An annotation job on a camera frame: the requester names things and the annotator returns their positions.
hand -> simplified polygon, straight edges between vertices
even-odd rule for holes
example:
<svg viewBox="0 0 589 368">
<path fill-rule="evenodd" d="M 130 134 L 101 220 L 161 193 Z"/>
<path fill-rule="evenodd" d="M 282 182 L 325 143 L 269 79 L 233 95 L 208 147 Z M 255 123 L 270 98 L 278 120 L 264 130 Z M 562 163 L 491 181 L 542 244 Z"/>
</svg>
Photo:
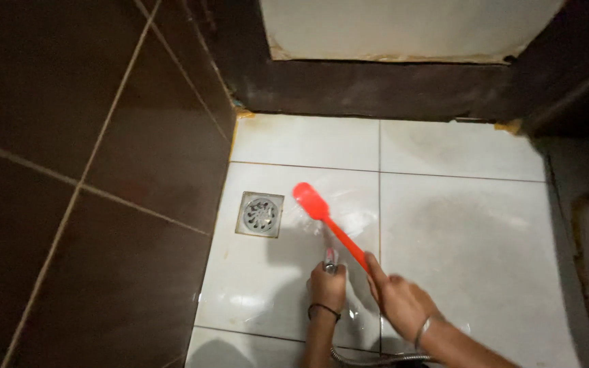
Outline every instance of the hand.
<svg viewBox="0 0 589 368">
<path fill-rule="evenodd" d="M 320 262 L 310 272 L 311 303 L 328 306 L 340 313 L 344 307 L 346 284 L 347 268 L 344 264 L 338 265 L 338 270 L 333 275 L 324 271 L 324 263 Z"/>
<path fill-rule="evenodd" d="M 365 259 L 372 297 L 401 337 L 412 342 L 427 318 L 442 317 L 426 291 L 397 274 L 386 276 L 372 253 L 365 252 Z"/>
</svg>

red spatula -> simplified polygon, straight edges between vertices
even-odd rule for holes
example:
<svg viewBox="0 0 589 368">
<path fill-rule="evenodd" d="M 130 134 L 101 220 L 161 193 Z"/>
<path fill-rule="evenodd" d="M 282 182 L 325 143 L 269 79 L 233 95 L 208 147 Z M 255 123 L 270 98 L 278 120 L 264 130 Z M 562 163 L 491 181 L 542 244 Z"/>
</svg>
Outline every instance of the red spatula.
<svg viewBox="0 0 589 368">
<path fill-rule="evenodd" d="M 292 196 L 299 205 L 304 208 L 310 218 L 313 220 L 321 220 L 327 224 L 329 229 L 333 231 L 333 234 L 335 234 L 342 244 L 347 247 L 349 253 L 356 258 L 356 261 L 358 261 L 367 272 L 365 253 L 335 222 L 333 222 L 331 217 L 329 217 L 329 205 L 319 196 L 319 194 L 317 194 L 317 191 L 308 183 L 299 183 L 292 190 Z"/>
</svg>

metal drain grate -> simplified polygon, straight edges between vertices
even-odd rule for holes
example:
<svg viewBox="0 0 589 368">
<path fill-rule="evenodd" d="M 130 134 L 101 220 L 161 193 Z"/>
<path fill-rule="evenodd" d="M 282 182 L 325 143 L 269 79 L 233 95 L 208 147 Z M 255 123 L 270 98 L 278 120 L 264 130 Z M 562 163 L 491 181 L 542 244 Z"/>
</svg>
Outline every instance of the metal drain grate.
<svg viewBox="0 0 589 368">
<path fill-rule="evenodd" d="M 271 230 L 276 223 L 276 205 L 267 198 L 252 200 L 242 214 L 245 226 L 250 231 L 266 232 Z"/>
<path fill-rule="evenodd" d="M 236 232 L 276 238 L 279 235 L 284 196 L 244 192 Z"/>
</svg>

spatula head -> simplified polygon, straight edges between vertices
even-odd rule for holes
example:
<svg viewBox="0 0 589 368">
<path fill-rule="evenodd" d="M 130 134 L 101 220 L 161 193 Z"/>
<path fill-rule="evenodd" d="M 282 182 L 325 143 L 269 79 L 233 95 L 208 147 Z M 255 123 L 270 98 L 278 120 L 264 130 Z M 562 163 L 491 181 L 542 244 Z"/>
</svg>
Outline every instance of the spatula head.
<svg viewBox="0 0 589 368">
<path fill-rule="evenodd" d="M 329 216 L 329 205 L 310 184 L 295 185 L 292 196 L 313 220 L 322 220 Z"/>
</svg>

spatula handle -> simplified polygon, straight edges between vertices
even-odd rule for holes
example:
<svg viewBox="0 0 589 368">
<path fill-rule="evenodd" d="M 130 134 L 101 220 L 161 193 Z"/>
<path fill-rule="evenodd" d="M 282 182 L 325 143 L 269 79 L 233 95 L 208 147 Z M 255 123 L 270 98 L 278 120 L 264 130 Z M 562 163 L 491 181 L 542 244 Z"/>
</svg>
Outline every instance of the spatula handle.
<svg viewBox="0 0 589 368">
<path fill-rule="evenodd" d="M 369 272 L 367 271 L 365 252 L 361 248 L 359 248 L 356 245 L 356 243 L 354 243 L 353 240 L 349 238 L 347 234 L 345 234 L 344 231 L 342 231 L 342 229 L 340 229 L 340 227 L 335 222 L 333 222 L 333 220 L 331 220 L 328 217 L 322 220 L 327 224 L 329 229 L 333 231 L 333 234 L 335 234 L 338 237 L 342 244 L 344 244 L 344 246 L 347 247 L 349 253 L 351 253 L 351 255 L 353 255 L 353 257 L 356 258 L 356 261 L 358 261 L 358 263 L 364 268 L 365 272 Z"/>
</svg>

